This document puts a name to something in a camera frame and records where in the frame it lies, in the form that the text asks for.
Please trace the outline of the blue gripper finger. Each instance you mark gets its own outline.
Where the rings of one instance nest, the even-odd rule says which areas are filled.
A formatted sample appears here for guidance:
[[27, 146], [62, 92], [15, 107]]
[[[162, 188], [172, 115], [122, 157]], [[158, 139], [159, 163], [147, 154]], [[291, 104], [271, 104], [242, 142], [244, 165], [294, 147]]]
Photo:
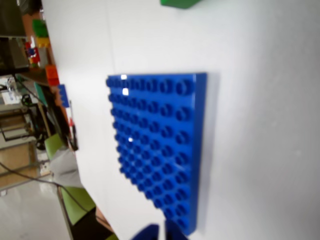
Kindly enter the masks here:
[[131, 240], [158, 240], [159, 225], [150, 224], [139, 231]]
[[172, 220], [165, 221], [166, 240], [187, 240], [187, 237], [180, 231], [179, 226]]

